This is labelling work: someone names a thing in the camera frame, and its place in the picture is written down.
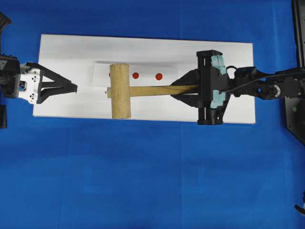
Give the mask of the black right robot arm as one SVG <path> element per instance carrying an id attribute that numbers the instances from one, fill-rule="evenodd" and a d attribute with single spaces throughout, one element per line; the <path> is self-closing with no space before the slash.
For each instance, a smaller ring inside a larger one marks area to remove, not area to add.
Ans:
<path id="1" fill-rule="evenodd" d="M 172 95 L 198 109 L 199 125 L 220 125 L 230 97 L 249 95 L 263 100 L 305 97 L 305 70 L 292 68 L 268 74 L 256 67 L 236 68 L 234 78 L 227 73 L 223 54 L 216 50 L 196 54 L 198 67 L 172 83 L 173 86 L 195 85 L 194 93 Z"/>

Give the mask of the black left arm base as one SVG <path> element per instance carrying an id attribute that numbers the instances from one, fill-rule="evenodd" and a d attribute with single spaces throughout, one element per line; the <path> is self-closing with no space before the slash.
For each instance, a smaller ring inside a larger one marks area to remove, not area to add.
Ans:
<path id="1" fill-rule="evenodd" d="M 0 129 L 7 128 L 6 105 L 0 105 Z"/>

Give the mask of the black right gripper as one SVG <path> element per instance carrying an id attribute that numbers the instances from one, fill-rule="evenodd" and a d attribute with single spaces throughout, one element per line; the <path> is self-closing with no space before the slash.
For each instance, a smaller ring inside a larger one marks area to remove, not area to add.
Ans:
<path id="1" fill-rule="evenodd" d="M 223 54 L 208 50 L 196 53 L 198 69 L 187 72 L 174 81 L 172 86 L 198 85 L 197 94 L 172 94 L 171 97 L 190 107 L 198 108 L 199 125 L 220 125 L 223 123 L 230 94 L 229 76 Z"/>

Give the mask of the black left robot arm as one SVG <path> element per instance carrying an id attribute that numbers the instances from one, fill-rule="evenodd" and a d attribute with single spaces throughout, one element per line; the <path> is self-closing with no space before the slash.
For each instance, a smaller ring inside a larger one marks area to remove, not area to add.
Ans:
<path id="1" fill-rule="evenodd" d="M 20 64 L 18 58 L 1 54 L 0 91 L 5 98 L 41 104 L 50 96 L 77 92 L 77 85 L 38 63 Z"/>

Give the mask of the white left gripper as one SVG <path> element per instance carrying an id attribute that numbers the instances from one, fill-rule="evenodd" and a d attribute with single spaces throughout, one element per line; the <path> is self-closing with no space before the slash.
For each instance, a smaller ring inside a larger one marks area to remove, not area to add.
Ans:
<path id="1" fill-rule="evenodd" d="M 28 68 L 21 68 L 18 98 L 41 104 L 50 96 L 77 92 L 77 85 L 42 65 L 34 62 L 25 65 Z M 43 77 L 52 82 L 43 82 Z"/>

